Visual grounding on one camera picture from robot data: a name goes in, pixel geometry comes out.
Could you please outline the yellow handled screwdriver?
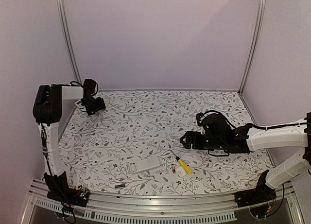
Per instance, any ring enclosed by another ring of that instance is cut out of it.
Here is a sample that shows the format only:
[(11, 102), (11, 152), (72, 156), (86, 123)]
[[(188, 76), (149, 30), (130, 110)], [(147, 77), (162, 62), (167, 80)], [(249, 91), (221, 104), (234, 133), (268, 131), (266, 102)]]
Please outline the yellow handled screwdriver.
[(184, 171), (187, 174), (192, 174), (191, 168), (179, 156), (177, 156), (172, 150), (171, 150), (171, 153), (175, 156), (176, 161), (184, 169)]

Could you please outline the white battery cover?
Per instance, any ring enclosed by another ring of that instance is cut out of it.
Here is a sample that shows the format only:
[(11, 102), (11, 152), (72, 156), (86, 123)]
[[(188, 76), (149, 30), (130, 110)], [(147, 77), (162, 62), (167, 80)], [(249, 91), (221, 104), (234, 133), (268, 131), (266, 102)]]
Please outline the white battery cover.
[(182, 167), (176, 167), (175, 172), (179, 177), (184, 177), (185, 175), (187, 175), (187, 172)]

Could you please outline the white remote control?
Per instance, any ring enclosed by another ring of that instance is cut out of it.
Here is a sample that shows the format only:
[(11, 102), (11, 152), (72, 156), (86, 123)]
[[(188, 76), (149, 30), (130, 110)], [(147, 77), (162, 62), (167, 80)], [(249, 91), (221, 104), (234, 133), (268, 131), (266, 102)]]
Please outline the white remote control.
[(158, 167), (160, 167), (160, 160), (158, 157), (146, 158), (129, 164), (129, 169), (132, 174), (156, 169)]

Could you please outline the long white remote with buttons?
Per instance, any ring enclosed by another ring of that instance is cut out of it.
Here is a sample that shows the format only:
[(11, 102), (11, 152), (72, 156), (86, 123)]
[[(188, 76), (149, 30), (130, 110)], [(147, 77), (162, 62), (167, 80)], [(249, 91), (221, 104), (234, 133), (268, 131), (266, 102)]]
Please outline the long white remote with buttons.
[(108, 115), (108, 113), (107, 110), (100, 110), (96, 112), (96, 115), (105, 118)]

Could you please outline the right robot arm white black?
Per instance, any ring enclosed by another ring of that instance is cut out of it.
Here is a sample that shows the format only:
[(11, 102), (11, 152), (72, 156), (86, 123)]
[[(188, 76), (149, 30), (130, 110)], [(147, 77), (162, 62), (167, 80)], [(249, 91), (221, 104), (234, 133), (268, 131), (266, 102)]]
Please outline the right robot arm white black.
[(271, 126), (247, 123), (234, 126), (222, 113), (207, 111), (196, 115), (200, 132), (187, 131), (180, 143), (186, 149), (222, 150), (226, 154), (248, 154), (261, 149), (298, 147), (299, 151), (275, 168), (264, 172), (251, 198), (261, 203), (283, 183), (311, 168), (311, 115), (296, 122)]

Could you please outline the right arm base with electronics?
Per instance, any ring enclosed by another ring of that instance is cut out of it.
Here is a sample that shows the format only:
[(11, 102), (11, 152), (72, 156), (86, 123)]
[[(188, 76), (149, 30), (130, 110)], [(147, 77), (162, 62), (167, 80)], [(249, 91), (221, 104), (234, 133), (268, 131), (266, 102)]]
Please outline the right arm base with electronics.
[(268, 170), (264, 171), (256, 184), (256, 187), (249, 190), (239, 191), (234, 194), (234, 200), (238, 207), (246, 207), (272, 201), (272, 204), (265, 204), (250, 209), (250, 213), (257, 219), (264, 219), (270, 215), (276, 199), (276, 189), (272, 189), (266, 185), (266, 176)]

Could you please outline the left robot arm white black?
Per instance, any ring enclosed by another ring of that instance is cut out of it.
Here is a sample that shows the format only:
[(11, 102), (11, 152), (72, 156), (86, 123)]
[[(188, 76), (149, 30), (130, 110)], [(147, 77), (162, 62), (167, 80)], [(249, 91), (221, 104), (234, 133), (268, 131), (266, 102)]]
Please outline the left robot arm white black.
[(72, 198), (59, 153), (58, 127), (63, 113), (63, 101), (77, 101), (82, 110), (91, 116), (105, 110), (104, 100), (96, 97), (97, 92), (97, 82), (85, 79), (83, 84), (72, 81), (69, 85), (42, 85), (35, 98), (33, 116), (41, 134), (45, 160), (44, 180), (62, 202)]

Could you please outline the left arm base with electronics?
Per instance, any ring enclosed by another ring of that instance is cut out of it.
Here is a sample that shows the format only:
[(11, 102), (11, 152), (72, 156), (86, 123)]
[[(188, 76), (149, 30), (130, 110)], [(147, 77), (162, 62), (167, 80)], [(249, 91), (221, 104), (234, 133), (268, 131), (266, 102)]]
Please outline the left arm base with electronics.
[(65, 172), (60, 176), (44, 173), (44, 181), (49, 189), (47, 194), (49, 199), (79, 207), (87, 206), (89, 191), (81, 186), (78, 189), (70, 188)]

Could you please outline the small white remote far left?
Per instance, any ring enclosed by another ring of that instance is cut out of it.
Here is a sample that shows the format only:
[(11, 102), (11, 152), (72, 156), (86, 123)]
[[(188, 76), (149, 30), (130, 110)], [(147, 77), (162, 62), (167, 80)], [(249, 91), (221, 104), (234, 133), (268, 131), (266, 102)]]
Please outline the small white remote far left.
[(78, 108), (82, 108), (82, 107), (83, 107), (83, 106), (82, 106), (81, 100), (76, 101), (74, 104), (75, 104)]

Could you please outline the floral patterned table mat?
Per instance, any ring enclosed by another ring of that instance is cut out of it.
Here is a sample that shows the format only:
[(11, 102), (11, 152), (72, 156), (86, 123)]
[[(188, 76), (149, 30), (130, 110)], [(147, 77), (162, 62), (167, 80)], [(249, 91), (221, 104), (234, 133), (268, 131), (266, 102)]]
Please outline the floral patterned table mat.
[[(198, 131), (197, 113), (216, 110), (234, 126), (251, 121), (234, 92), (106, 91), (108, 115), (87, 115), (76, 109), (60, 139), (60, 157), (68, 184), (92, 191), (131, 195), (199, 195), (244, 190), (272, 167), (266, 150), (223, 157), (220, 151), (186, 150), (179, 139)], [(192, 170), (181, 167), (171, 150)], [(160, 167), (132, 174), (129, 164), (158, 157)], [(115, 185), (125, 184), (124, 188)]]

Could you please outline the left aluminium frame post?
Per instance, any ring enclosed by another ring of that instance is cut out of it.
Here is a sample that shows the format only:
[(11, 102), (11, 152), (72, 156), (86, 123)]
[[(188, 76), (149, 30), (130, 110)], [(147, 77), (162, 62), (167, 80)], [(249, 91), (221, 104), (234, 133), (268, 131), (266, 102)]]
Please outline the left aluminium frame post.
[(73, 49), (73, 44), (72, 44), (72, 40), (70, 37), (69, 24), (68, 24), (67, 15), (66, 15), (66, 9), (65, 9), (65, 2), (64, 0), (56, 0), (56, 4), (57, 4), (61, 28), (62, 28), (73, 76), (76, 82), (82, 84), (81, 75), (78, 70), (78, 65), (77, 65), (77, 61), (76, 61), (76, 57), (75, 57), (75, 53)]

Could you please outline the aluminium frame post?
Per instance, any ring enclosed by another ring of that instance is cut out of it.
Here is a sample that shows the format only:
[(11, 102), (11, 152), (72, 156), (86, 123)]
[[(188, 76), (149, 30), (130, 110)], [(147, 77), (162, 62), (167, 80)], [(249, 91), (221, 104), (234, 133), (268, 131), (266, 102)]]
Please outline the aluminium frame post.
[(67, 15), (66, 15), (66, 9), (65, 9), (65, 2), (64, 0), (56, 0), (56, 4), (57, 4), (61, 28), (62, 28), (73, 76), (76, 82), (82, 84), (81, 75), (78, 70), (78, 65), (77, 65), (77, 61), (76, 61), (76, 57), (75, 57), (75, 53), (73, 49), (73, 44), (72, 44), (72, 40), (70, 37), (69, 24), (68, 24)]
[(252, 64), (254, 61), (254, 57), (256, 54), (256, 48), (260, 37), (260, 31), (262, 27), (262, 22), (264, 18), (264, 12), (265, 12), (265, 4), (266, 0), (259, 0), (258, 2), (258, 9), (257, 9), (257, 15), (255, 20), (255, 27), (253, 31), (252, 41), (250, 45), (250, 50), (248, 53), (248, 57), (246, 60), (245, 69), (243, 72), (242, 80), (240, 83), (239, 91), (238, 93), (242, 96), (246, 90), (247, 81), (251, 72)]

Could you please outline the right aluminium frame post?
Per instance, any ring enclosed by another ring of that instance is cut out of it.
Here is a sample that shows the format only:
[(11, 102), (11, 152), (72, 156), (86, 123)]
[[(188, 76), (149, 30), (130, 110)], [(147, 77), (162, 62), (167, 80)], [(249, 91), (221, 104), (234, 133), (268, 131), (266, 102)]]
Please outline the right aluminium frame post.
[(245, 69), (243, 72), (242, 80), (240, 83), (239, 91), (238, 93), (242, 96), (246, 90), (247, 81), (251, 72), (252, 64), (254, 61), (254, 57), (256, 54), (256, 48), (260, 37), (260, 31), (262, 27), (262, 22), (264, 18), (264, 12), (265, 12), (265, 4), (266, 0), (259, 0), (258, 2), (258, 9), (257, 9), (257, 15), (255, 20), (255, 27), (253, 31), (252, 41), (250, 45), (250, 50), (248, 53), (248, 57), (246, 60)]

